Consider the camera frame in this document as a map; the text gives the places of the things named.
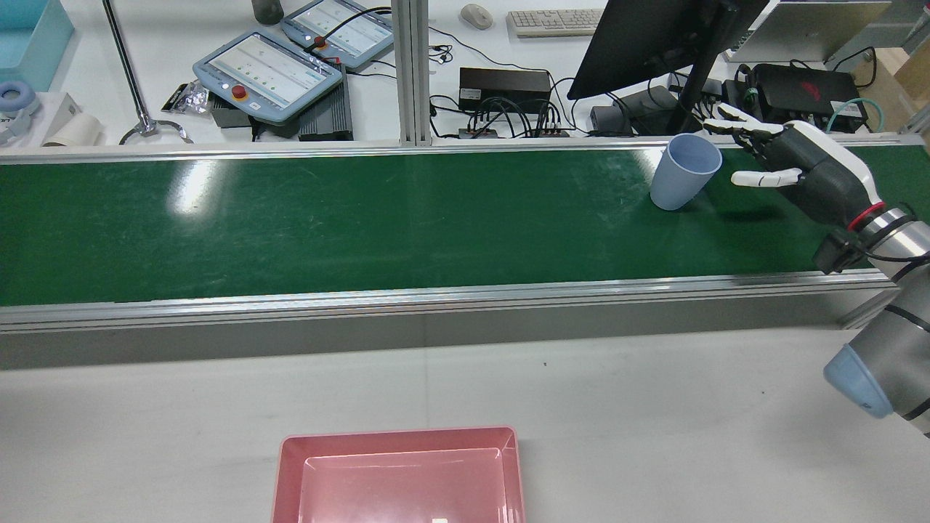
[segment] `computer monitor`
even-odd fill
[[[768,0],[610,0],[568,98],[588,98],[694,65],[674,107],[660,107],[641,134],[678,134],[694,125],[714,60],[733,46]]]

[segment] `stand base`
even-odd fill
[[[671,115],[678,107],[678,99],[664,87],[652,87],[614,101],[614,105],[627,113],[633,128],[640,136],[670,136],[668,132]],[[683,132],[697,132],[702,126],[693,115],[688,116]]]

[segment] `plastic cup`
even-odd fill
[[[78,113],[74,115],[67,124],[64,125],[55,136],[48,138],[43,147],[74,147],[77,145],[93,145],[100,135],[102,126],[100,121],[87,113]]]
[[[652,178],[652,203],[663,210],[681,208],[698,195],[723,162],[720,150],[707,139],[696,134],[673,137]]]

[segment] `green conveyor belt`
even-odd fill
[[[854,148],[930,216],[923,147]],[[658,150],[204,159],[0,167],[0,305],[814,270],[826,229],[731,186],[679,212]]]

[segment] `pink tray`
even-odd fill
[[[272,523],[523,523],[510,427],[291,436]]]

